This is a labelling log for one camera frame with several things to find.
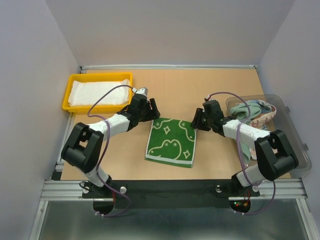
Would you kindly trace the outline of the yellow plastic tray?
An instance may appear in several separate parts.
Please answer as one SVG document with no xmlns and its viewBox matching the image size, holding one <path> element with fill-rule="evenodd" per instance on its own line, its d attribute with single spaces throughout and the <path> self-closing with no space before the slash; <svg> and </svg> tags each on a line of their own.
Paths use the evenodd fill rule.
<svg viewBox="0 0 320 240">
<path fill-rule="evenodd" d="M 68 99 L 72 90 L 73 82 L 78 81 L 81 83 L 87 82 L 121 82 L 125 79 L 129 80 L 129 85 L 125 87 L 129 88 L 128 101 L 120 105 L 96 105 L 92 112 L 93 113 L 115 113 L 121 110 L 125 105 L 129 104 L 133 93 L 130 87 L 133 86 L 133 75 L 130 72 L 108 72 L 108 73 L 85 73 L 85 74 L 72 74 L 70 75 L 67 87 L 65 90 L 65 96 L 62 103 L 62 109 L 70 113 L 84 114 L 89 111 L 92 106 L 70 106 Z"/>
</svg>

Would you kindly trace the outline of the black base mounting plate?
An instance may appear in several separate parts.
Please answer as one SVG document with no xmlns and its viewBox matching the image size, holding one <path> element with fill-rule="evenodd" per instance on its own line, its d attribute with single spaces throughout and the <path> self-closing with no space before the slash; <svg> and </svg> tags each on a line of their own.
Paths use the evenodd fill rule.
<svg viewBox="0 0 320 240">
<path fill-rule="evenodd" d="M 230 198 L 258 197 L 260 193 L 248 186 L 234 191 L 230 179 L 194 180 L 112 180 L 112 188 L 123 195 L 112 193 L 107 187 L 97 187 L 89 181 L 79 185 L 84 199 L 93 199 L 102 207 L 116 209 L 178 209 L 178 208 L 229 208 Z"/>
</svg>

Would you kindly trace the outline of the aluminium rail back edge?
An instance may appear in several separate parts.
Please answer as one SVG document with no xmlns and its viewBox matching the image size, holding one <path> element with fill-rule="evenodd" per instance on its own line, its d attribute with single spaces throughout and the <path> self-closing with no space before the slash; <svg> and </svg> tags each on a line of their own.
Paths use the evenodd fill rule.
<svg viewBox="0 0 320 240">
<path fill-rule="evenodd" d="M 254 64 L 109 64 L 109 65 L 83 65 L 79 67 L 80 73 L 89 70 L 175 70 L 175 69 L 257 69 Z"/>
</svg>

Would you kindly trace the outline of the aluminium frame rail front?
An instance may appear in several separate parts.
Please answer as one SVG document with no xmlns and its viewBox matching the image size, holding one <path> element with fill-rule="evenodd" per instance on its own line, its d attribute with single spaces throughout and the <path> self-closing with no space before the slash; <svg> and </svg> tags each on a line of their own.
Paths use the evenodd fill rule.
<svg viewBox="0 0 320 240">
<path fill-rule="evenodd" d="M 229 200 L 242 199 L 306 199 L 307 193 L 301 179 L 263 181 L 256 187 L 233 192 L 228 180 L 116 180 L 114 187 L 124 191 L 131 200 L 142 197 L 210 197 Z M 43 185 L 42 201 L 111 200 L 113 193 L 107 187 L 97 187 L 88 181 L 49 180 Z"/>
</svg>

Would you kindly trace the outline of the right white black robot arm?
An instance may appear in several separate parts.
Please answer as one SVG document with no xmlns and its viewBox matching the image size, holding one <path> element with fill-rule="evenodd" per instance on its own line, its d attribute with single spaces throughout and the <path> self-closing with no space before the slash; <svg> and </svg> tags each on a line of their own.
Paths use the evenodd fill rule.
<svg viewBox="0 0 320 240">
<path fill-rule="evenodd" d="M 234 139 L 255 150 L 257 164 L 246 168 L 241 160 L 242 171 L 231 177 L 230 189 L 242 195 L 249 186 L 268 180 L 274 181 L 299 166 L 299 160 L 286 134 L 281 130 L 268 131 L 254 128 L 240 120 L 224 116 L 216 100 L 208 100 L 197 108 L 190 124 L 193 129 L 213 131 L 223 137 Z"/>
</svg>

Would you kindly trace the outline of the orange and green printed towel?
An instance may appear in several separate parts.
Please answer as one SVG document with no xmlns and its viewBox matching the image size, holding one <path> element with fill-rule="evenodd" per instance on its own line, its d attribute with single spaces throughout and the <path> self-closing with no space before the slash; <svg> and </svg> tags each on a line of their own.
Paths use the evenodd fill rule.
<svg viewBox="0 0 320 240">
<path fill-rule="evenodd" d="M 250 116 L 246 124 L 257 129 L 267 130 L 267 123 L 276 116 L 277 109 L 261 99 L 248 100 L 246 103 L 250 108 Z"/>
</svg>

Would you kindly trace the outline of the green frog pattern towel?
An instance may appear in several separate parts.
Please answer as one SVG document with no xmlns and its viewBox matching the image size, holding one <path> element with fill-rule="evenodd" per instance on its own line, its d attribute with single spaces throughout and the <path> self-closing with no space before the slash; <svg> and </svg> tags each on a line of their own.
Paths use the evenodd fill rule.
<svg viewBox="0 0 320 240">
<path fill-rule="evenodd" d="M 148 161 L 192 168 L 196 152 L 197 132 L 191 123 L 172 118 L 152 121 L 145 159 Z"/>
</svg>

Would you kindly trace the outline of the white terry towel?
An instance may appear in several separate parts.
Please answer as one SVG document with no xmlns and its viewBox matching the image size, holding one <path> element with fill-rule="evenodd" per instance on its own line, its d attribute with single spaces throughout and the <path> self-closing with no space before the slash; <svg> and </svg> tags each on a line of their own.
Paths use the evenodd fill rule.
<svg viewBox="0 0 320 240">
<path fill-rule="evenodd" d="M 92 106 L 104 94 L 120 85 L 129 85 L 130 81 L 100 81 L 100 82 L 79 82 L 74 81 L 68 97 L 68 104 L 71 107 Z M 129 100 L 129 88 L 118 87 L 105 96 L 98 105 L 123 105 Z"/>
</svg>

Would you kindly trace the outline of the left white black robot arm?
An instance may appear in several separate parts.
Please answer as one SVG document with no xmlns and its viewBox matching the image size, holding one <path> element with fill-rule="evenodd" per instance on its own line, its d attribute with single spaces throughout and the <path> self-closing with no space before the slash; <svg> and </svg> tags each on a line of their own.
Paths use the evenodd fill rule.
<svg viewBox="0 0 320 240">
<path fill-rule="evenodd" d="M 94 185 L 94 191 L 100 197 L 111 193 L 110 176 L 98 166 L 103 142 L 117 134 L 128 132 L 140 122 L 156 120 L 160 112 L 154 98 L 136 93 L 131 103 L 112 117 L 101 121 L 74 125 L 61 151 L 61 158 L 69 165 L 80 170 Z"/>
</svg>

